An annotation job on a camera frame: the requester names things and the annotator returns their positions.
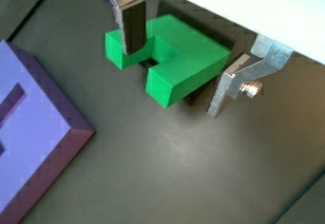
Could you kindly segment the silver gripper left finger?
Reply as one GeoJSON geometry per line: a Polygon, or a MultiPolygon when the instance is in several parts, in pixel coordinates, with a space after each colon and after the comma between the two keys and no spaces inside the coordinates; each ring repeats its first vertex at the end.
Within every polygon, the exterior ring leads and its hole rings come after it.
{"type": "Polygon", "coordinates": [[[145,45],[145,2],[143,0],[111,0],[115,21],[119,25],[123,50],[127,55],[145,45]]]}

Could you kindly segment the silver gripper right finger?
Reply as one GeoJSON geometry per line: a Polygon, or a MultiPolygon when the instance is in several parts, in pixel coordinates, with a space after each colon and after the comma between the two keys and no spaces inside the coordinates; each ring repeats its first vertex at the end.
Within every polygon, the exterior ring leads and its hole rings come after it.
{"type": "Polygon", "coordinates": [[[226,98],[232,100],[239,94],[254,98],[262,91],[259,78],[278,72],[287,63],[293,49],[276,41],[258,35],[250,54],[242,53],[223,71],[212,100],[208,115],[216,117],[222,112],[226,98]]]}

